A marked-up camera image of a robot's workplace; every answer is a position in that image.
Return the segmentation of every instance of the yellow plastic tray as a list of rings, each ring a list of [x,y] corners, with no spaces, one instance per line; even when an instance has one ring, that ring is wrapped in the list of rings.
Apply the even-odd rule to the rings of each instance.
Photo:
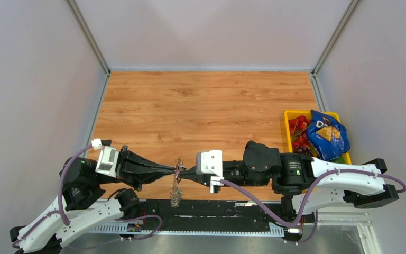
[[[332,116],[333,118],[337,119],[340,122],[340,116],[338,116],[337,113],[335,112],[323,112],[324,114],[327,114],[329,116]],[[284,122],[285,122],[285,136],[287,137],[287,149],[288,152],[292,152],[292,141],[291,141],[291,136],[290,136],[290,127],[289,127],[289,120],[290,119],[295,119],[298,116],[305,116],[308,119],[312,118],[312,115],[310,114],[310,111],[305,111],[305,110],[286,110],[284,112]],[[317,152],[315,149],[313,150],[313,155],[316,157]],[[346,164],[352,165],[351,162],[351,157],[349,156],[349,152],[342,154],[343,159],[345,160]]]

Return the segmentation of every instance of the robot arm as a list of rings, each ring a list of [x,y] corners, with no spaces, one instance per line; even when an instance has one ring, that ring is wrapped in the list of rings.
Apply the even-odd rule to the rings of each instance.
[[[129,151],[127,146],[117,151],[109,146],[110,142],[102,143],[105,145],[93,146],[102,148],[98,161],[77,158],[65,171],[61,198],[69,225],[58,214],[60,207],[55,199],[34,222],[10,231],[13,246],[19,248],[17,253],[59,253],[74,239],[105,222],[132,219],[139,214],[140,201],[132,189],[119,192],[100,206],[94,205],[105,192],[100,184],[125,183],[140,191],[143,184],[177,173],[175,167],[149,161]],[[341,173],[321,177],[327,171],[342,169],[368,175]],[[218,193],[224,180],[240,186],[267,186],[271,180],[273,191],[283,194],[281,209],[274,212],[285,221],[292,221],[298,218],[296,214],[301,207],[302,214],[308,215],[337,204],[374,208],[399,199],[394,186],[377,177],[385,171],[382,159],[361,166],[335,164],[306,155],[279,153],[277,148],[250,141],[242,161],[223,161],[219,150],[201,152],[196,156],[196,165],[180,171],[179,178],[209,186],[211,193]],[[302,192],[313,187],[315,181],[321,190],[313,192],[305,206],[301,206],[306,195]]]

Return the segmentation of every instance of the chip bag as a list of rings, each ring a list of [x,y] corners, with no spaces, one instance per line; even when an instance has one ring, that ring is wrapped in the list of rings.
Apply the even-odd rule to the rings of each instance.
[[[307,140],[322,160],[333,160],[350,150],[346,128],[332,116],[311,110],[312,121],[306,130]]]

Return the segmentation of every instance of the wood grain surface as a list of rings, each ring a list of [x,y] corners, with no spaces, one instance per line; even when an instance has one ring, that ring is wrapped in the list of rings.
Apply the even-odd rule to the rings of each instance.
[[[112,72],[94,138],[112,139],[160,164],[188,168],[200,151],[220,149],[224,160],[242,160],[248,140],[286,152],[285,110],[316,109],[306,72],[119,71]],[[89,158],[97,159],[97,152]],[[143,185],[139,198],[170,198],[172,176]],[[105,196],[126,187],[108,184]],[[218,194],[189,180],[184,199],[247,200],[230,187]],[[261,200],[280,200],[271,186],[247,187]]]

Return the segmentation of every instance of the white wall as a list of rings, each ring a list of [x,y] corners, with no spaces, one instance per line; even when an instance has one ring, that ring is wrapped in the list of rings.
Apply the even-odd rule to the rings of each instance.
[[[104,82],[65,1],[0,1],[0,253],[54,199]]]
[[[350,0],[77,0],[113,69],[311,69]]]
[[[384,158],[406,183],[406,1],[363,1],[320,74],[353,162]],[[371,216],[383,253],[406,253],[406,193]]]

